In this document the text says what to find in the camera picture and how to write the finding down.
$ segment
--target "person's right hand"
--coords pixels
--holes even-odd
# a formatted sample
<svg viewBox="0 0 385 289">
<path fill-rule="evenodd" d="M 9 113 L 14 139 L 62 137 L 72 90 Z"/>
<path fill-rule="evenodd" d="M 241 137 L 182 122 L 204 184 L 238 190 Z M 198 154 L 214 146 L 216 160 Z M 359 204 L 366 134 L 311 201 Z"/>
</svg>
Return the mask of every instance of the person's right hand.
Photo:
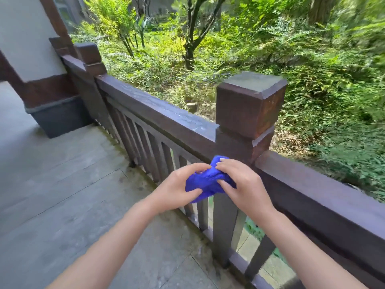
<svg viewBox="0 0 385 289">
<path fill-rule="evenodd" d="M 221 158 L 216 169 L 227 173 L 237 184 L 234 189 L 224 180 L 218 180 L 225 193 L 258 226 L 276 211 L 262 179 L 250 167 L 234 159 Z"/>
</svg>

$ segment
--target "stone floor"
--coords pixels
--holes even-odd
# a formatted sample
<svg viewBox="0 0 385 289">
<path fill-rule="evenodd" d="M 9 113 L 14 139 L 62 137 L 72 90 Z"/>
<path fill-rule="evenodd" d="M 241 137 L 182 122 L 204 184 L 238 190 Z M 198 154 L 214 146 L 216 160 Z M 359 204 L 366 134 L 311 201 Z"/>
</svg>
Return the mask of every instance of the stone floor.
<svg viewBox="0 0 385 289">
<path fill-rule="evenodd" d="M 154 186 L 98 127 L 48 139 L 0 83 L 0 288 L 44 288 Z M 242 288 L 180 213 L 156 217 L 110 288 Z"/>
</svg>

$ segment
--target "microfiber cloth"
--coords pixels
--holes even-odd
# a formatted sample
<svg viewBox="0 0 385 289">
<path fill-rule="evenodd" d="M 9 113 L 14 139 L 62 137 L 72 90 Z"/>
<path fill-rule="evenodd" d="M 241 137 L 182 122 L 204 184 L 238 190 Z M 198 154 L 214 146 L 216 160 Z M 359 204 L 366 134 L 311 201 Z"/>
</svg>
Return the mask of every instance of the microfiber cloth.
<svg viewBox="0 0 385 289">
<path fill-rule="evenodd" d="M 218 184 L 218 179 L 223 179 L 225 182 L 230 184 L 233 188 L 236 188 L 236 183 L 231 177 L 220 170 L 215 168 L 215 165 L 221 161 L 221 158 L 228 158 L 226 156 L 214 156 L 210 165 L 211 168 L 205 170 L 202 173 L 194 173 L 186 180 L 186 191 L 192 191 L 193 189 L 200 188 L 203 192 L 194 200 L 192 203 L 199 202 L 216 193 L 224 193 L 222 187 Z"/>
</svg>

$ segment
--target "vegetation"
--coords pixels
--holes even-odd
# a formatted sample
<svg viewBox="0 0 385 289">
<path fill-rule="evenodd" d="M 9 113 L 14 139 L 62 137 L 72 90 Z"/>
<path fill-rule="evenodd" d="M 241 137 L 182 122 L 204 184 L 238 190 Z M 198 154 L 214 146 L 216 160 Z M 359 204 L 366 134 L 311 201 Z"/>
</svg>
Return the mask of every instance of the vegetation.
<svg viewBox="0 0 385 289">
<path fill-rule="evenodd" d="M 88 0 L 95 23 L 73 39 L 96 42 L 111 75 L 211 120 L 226 77 L 285 77 L 272 148 L 385 201 L 385 0 L 223 1 L 176 0 L 138 26 L 129 0 Z M 146 47 L 131 41 L 140 30 Z"/>
</svg>

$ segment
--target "wooden fence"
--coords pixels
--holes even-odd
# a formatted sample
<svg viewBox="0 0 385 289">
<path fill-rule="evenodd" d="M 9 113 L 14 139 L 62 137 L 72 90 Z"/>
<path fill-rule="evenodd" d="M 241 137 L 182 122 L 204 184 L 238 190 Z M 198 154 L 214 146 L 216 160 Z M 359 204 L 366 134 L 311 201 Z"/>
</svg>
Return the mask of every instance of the wooden fence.
<svg viewBox="0 0 385 289">
<path fill-rule="evenodd" d="M 385 288 L 383 204 L 269 150 L 286 81 L 244 72 L 217 87 L 216 123 L 188 113 L 107 74 L 94 43 L 76 44 L 76 59 L 61 38 L 51 44 L 70 73 L 90 115 L 155 183 L 175 168 L 210 163 L 226 155 L 250 165 L 275 207 L 369 288 Z M 208 201 L 185 206 L 186 215 L 211 240 L 214 257 L 235 268 L 258 289 L 271 286 L 258 274 L 275 246 L 262 239 L 251 262 L 235 250 L 246 215 L 225 195 L 214 196 L 213 228 Z"/>
</svg>

